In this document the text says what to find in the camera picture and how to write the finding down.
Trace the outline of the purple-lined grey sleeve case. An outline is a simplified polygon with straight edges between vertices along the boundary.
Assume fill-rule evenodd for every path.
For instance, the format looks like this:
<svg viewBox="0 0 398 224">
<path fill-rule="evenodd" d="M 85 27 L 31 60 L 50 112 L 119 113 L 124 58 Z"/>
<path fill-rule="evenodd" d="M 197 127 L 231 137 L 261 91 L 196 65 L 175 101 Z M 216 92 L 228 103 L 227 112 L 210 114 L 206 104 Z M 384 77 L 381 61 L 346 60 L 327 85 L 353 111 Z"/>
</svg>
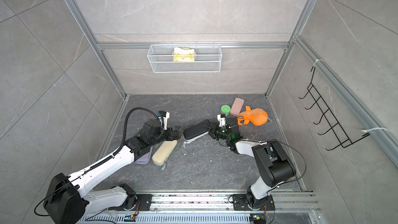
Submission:
<svg viewBox="0 0 398 224">
<path fill-rule="evenodd" d="M 148 153 L 144 154 L 142 157 L 137 159 L 135 163 L 139 165 L 147 164 L 151 159 L 151 155 L 152 155 L 152 147 L 150 148 Z"/>
</svg>

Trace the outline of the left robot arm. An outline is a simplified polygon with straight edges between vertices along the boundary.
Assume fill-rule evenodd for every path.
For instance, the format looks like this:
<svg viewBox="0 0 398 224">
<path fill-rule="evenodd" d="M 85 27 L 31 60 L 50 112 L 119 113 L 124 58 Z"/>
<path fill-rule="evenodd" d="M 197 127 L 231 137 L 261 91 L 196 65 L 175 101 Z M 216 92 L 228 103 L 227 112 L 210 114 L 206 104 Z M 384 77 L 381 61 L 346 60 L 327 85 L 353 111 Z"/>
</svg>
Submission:
<svg viewBox="0 0 398 224">
<path fill-rule="evenodd" d="M 70 175 L 60 173 L 50 182 L 48 191 L 40 204 L 56 224 L 75 224 L 86 214 L 109 208 L 131 210 L 139 208 L 136 192 L 127 184 L 108 190 L 94 188 L 121 168 L 134 163 L 150 152 L 151 147 L 162 143 L 178 141 L 183 127 L 168 127 L 170 114 L 160 111 L 143 124 L 131 138 L 127 138 L 127 124 L 131 109 L 125 118 L 123 136 L 119 147 L 94 164 Z"/>
</svg>

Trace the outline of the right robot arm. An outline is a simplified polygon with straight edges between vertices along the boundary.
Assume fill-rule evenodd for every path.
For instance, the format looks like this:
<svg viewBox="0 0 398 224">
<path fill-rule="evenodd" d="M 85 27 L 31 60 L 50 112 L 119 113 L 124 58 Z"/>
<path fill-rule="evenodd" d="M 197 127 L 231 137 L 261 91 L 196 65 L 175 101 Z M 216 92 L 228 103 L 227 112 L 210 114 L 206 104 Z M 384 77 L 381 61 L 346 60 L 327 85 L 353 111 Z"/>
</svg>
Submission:
<svg viewBox="0 0 398 224">
<path fill-rule="evenodd" d="M 215 140 L 224 140 L 230 151 L 253 157 L 259 170 L 259 178 L 246 193 L 248 207 L 262 208 L 271 200 L 271 191 L 279 186 L 298 180 L 296 168 L 284 150 L 286 143 L 278 140 L 254 141 L 244 138 L 239 130 L 238 120 L 228 118 L 203 125 Z"/>
</svg>

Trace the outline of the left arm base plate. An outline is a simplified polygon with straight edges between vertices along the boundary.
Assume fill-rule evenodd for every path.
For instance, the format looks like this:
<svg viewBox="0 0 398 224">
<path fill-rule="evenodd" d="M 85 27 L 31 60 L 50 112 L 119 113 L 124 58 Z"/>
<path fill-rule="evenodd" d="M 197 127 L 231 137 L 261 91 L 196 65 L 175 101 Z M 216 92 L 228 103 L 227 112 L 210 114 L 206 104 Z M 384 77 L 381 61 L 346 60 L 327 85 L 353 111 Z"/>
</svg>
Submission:
<svg viewBox="0 0 398 224">
<path fill-rule="evenodd" d="M 149 211 L 152 202 L 152 194 L 138 194 L 135 196 L 128 196 L 126 201 L 119 207 L 119 211 Z"/>
</svg>

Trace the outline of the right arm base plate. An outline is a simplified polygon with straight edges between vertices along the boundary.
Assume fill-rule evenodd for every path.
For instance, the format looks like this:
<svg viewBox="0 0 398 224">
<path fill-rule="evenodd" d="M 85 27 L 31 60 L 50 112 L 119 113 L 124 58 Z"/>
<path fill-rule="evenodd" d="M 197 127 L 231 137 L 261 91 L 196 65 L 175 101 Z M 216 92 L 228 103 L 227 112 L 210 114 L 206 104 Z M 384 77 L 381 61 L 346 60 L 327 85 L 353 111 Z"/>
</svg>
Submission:
<svg viewBox="0 0 398 224">
<path fill-rule="evenodd" d="M 256 199 L 251 194 L 233 194 L 228 201 L 233 204 L 235 211 L 273 211 L 275 204 L 271 195 L 262 199 Z"/>
</svg>

